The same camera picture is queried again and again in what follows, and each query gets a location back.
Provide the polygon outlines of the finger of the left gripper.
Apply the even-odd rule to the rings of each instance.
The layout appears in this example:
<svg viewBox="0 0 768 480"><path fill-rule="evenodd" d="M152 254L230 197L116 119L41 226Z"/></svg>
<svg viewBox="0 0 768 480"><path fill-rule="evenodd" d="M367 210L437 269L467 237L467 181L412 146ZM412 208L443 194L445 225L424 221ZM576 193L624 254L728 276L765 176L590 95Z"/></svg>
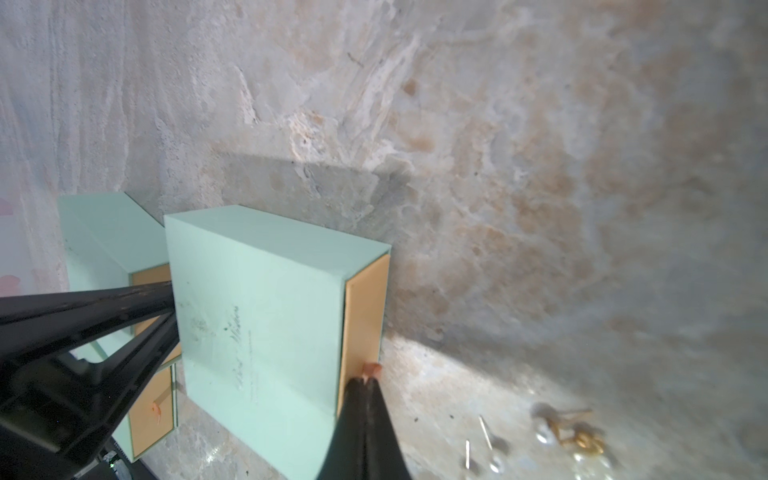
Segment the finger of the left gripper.
<svg viewBox="0 0 768 480"><path fill-rule="evenodd" d="M32 363L23 369L23 437L62 461L89 463L178 342L170 313L99 363L68 352Z"/></svg>
<svg viewBox="0 0 768 480"><path fill-rule="evenodd" d="M1 300L1 361L25 365L69 352L145 320L137 340L166 358L176 347L172 284L6 297Z"/></svg>

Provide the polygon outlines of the gold earring pair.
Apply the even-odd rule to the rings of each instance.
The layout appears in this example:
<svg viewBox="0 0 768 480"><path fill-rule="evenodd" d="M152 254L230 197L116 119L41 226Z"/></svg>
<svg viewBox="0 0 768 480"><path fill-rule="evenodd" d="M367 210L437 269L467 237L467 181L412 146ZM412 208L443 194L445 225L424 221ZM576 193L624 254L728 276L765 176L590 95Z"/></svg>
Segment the gold earring pair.
<svg viewBox="0 0 768 480"><path fill-rule="evenodd" d="M549 404L536 404L531 412L534 436L542 445L567 452L576 462L594 459L612 468L602 431L587 422L592 413L591 408L559 410Z"/></svg>

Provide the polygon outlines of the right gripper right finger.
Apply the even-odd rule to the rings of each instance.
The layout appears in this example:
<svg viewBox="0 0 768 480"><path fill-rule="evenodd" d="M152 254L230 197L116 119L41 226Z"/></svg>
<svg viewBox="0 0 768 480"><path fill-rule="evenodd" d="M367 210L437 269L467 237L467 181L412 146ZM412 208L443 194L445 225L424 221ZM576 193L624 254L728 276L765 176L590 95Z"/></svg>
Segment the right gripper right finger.
<svg viewBox="0 0 768 480"><path fill-rule="evenodd" d="M370 378L364 387L365 478L411 480L379 382Z"/></svg>

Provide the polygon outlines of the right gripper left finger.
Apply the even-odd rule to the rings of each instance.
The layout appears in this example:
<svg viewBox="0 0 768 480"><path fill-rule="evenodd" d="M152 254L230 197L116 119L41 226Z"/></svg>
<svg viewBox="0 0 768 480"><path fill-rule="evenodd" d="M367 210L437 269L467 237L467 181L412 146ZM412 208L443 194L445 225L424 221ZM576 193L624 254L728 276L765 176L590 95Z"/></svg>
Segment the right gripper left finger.
<svg viewBox="0 0 768 480"><path fill-rule="evenodd" d="M367 387L362 378L348 382L342 410L318 480L368 478L366 455Z"/></svg>

